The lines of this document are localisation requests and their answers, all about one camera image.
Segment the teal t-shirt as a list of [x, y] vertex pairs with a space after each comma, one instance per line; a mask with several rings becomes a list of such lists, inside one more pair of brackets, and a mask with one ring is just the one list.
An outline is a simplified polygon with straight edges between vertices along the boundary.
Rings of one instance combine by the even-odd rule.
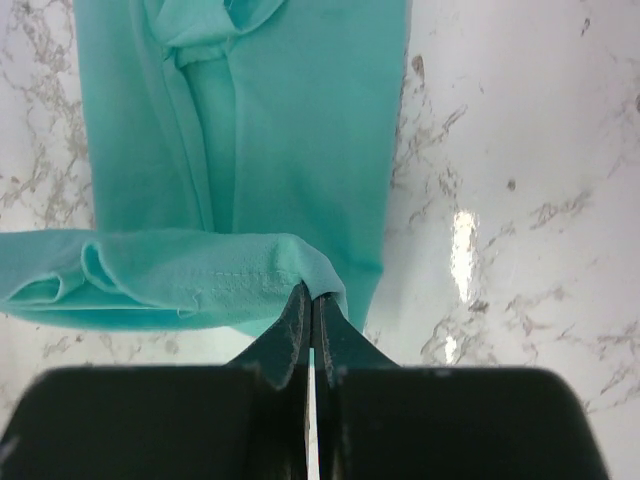
[[382, 273], [403, 1], [78, 1], [94, 230], [1, 237], [1, 309], [250, 335]]

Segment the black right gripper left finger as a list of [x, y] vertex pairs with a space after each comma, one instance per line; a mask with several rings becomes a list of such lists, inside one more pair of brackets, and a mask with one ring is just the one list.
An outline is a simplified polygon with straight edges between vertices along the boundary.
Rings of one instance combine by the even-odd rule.
[[304, 479], [311, 299], [223, 365], [41, 374], [1, 439], [5, 479]]

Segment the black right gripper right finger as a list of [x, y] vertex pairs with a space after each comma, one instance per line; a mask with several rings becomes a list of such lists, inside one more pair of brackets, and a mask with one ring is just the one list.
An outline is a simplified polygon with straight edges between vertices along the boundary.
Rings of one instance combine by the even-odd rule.
[[324, 479], [605, 479], [574, 391], [531, 367], [403, 367], [312, 307]]

